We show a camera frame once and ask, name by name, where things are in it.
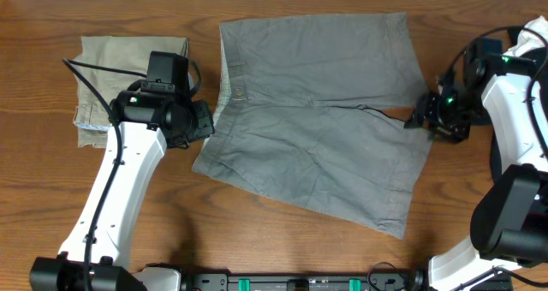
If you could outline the grey shorts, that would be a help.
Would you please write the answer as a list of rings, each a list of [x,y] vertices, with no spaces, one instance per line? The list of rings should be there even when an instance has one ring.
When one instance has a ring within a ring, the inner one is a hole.
[[[193,169],[402,238],[432,142],[387,110],[426,91],[403,12],[224,22],[214,134]]]

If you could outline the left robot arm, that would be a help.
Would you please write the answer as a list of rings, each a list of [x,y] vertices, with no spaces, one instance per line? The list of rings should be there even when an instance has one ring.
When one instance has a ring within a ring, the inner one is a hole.
[[[104,158],[77,224],[54,258],[38,257],[33,290],[190,290],[193,278],[170,264],[129,272],[134,227],[149,182],[169,149],[188,149],[214,134],[212,114],[195,99],[201,76],[195,62],[154,51],[147,71],[107,101],[80,72],[64,64],[96,97],[110,126]]]

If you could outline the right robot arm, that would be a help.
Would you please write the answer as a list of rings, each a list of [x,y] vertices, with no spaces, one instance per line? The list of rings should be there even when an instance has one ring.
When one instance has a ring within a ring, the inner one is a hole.
[[[511,290],[519,269],[547,261],[547,46],[510,56],[501,41],[477,38],[460,58],[463,85],[449,68],[405,126],[459,143],[476,122],[489,122],[493,186],[474,209],[468,237],[432,257],[414,286]]]

